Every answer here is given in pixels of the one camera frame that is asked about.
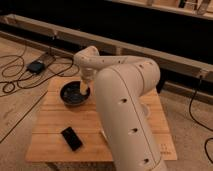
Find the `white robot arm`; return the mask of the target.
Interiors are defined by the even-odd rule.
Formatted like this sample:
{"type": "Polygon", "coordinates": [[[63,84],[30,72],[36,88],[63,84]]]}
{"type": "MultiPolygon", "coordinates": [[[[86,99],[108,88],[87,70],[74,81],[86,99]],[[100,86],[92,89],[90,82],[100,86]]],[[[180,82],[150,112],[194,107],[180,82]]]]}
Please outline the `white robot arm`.
{"type": "Polygon", "coordinates": [[[82,81],[94,86],[96,110],[116,171],[167,171],[140,97],[159,79],[158,64],[146,57],[102,56],[94,46],[74,55],[82,81]]]}

